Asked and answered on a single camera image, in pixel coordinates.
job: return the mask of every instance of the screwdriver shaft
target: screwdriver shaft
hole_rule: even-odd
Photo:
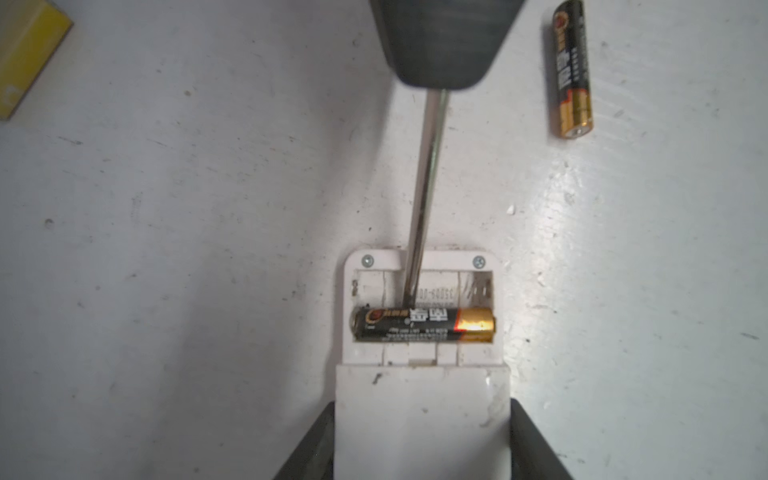
[[[419,170],[416,175],[416,192],[413,198],[411,234],[406,259],[405,292],[402,295],[403,305],[408,308],[415,306],[416,294],[419,291],[419,273],[422,269],[427,223],[429,211],[432,208],[432,194],[435,191],[435,174],[448,99],[447,90],[427,90],[422,145],[419,151]]]

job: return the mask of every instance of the aa battery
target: aa battery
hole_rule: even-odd
[[[492,342],[488,308],[361,309],[353,317],[359,342]]]
[[[593,126],[584,2],[563,2],[554,11],[552,28],[557,48],[560,133],[564,138],[576,138]]]

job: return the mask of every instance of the battery label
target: battery label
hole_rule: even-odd
[[[494,331],[487,308],[362,309],[353,322],[361,342],[491,342]]]
[[[570,87],[571,83],[571,53],[563,50],[558,53],[558,88],[562,90],[563,88]]]

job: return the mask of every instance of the white table surface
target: white table surface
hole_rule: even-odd
[[[0,125],[0,478],[271,478],[344,258],[407,242],[425,95],[368,2],[58,4]],[[577,141],[555,6],[453,96],[429,247],[504,263],[511,395],[575,478],[764,479],[768,3],[589,0]]]

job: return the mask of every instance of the screwdriver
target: screwdriver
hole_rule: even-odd
[[[524,0],[371,0],[384,55],[400,80],[427,88],[411,231],[405,308],[419,291],[450,91],[470,88],[488,72]]]

